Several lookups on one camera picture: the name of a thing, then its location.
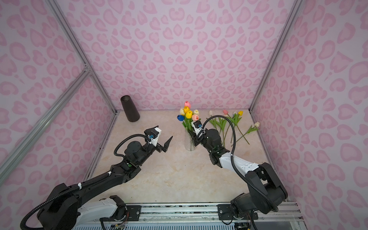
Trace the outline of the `bright yellow tulip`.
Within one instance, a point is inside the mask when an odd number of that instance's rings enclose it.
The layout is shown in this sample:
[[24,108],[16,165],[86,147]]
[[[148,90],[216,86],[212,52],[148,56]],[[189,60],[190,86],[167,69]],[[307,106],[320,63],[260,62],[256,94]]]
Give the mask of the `bright yellow tulip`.
[[185,114],[185,120],[184,120],[184,125],[186,126],[186,130],[188,131],[188,132],[193,132],[194,131],[194,129],[193,129],[193,127],[192,127],[192,115],[193,115],[193,113],[192,113],[192,111],[191,110],[188,110],[187,112],[186,112],[186,114]]
[[184,111],[184,113],[186,114],[187,112],[189,112],[189,111],[190,111],[190,108],[189,108],[188,106],[185,106],[185,107],[183,108],[183,111]]

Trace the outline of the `black cone vase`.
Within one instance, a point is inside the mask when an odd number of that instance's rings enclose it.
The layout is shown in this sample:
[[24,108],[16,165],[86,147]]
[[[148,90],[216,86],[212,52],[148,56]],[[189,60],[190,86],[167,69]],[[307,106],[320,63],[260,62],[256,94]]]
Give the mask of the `black cone vase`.
[[129,122],[136,122],[140,119],[140,114],[129,95],[120,98],[123,110]]

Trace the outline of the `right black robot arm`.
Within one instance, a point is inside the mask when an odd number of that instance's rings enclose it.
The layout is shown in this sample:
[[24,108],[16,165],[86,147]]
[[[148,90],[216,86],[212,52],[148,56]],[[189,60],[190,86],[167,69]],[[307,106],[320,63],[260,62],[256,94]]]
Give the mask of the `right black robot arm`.
[[190,132],[193,144],[203,146],[209,153],[213,165],[235,172],[248,186],[248,193],[242,193],[230,201],[223,211],[223,217],[236,219],[251,218],[252,211],[263,214],[278,212],[278,206],[288,198],[288,193],[273,167],[268,163],[257,164],[236,157],[224,148],[219,132],[206,129],[205,134],[197,137],[198,132]]

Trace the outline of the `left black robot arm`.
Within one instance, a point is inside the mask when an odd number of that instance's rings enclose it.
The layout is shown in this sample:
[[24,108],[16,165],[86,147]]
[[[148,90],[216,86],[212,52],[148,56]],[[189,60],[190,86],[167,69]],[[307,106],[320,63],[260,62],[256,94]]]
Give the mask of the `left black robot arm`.
[[94,178],[71,186],[60,184],[47,200],[36,208],[37,219],[43,230],[71,230],[83,220],[101,219],[126,221],[128,210],[125,202],[117,195],[102,199],[96,204],[85,205],[101,193],[132,180],[141,166],[155,152],[167,152],[171,140],[158,143],[161,130],[149,128],[143,134],[134,134],[117,145],[114,155],[122,161]]

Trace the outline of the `clear glass vase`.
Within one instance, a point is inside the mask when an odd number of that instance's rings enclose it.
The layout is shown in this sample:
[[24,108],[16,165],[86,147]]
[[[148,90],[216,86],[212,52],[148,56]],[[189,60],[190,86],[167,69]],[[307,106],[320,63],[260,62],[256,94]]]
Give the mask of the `clear glass vase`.
[[196,146],[194,144],[193,137],[195,136],[194,131],[190,131],[188,129],[185,129],[185,140],[184,140],[184,147],[187,151],[194,151],[196,149]]

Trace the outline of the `light pink tulip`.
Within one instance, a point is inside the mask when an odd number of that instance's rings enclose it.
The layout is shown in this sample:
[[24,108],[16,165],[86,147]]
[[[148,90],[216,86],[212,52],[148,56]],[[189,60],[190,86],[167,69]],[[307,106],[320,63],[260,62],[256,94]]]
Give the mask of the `light pink tulip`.
[[192,115],[192,121],[196,122],[199,120],[199,116],[197,114]]

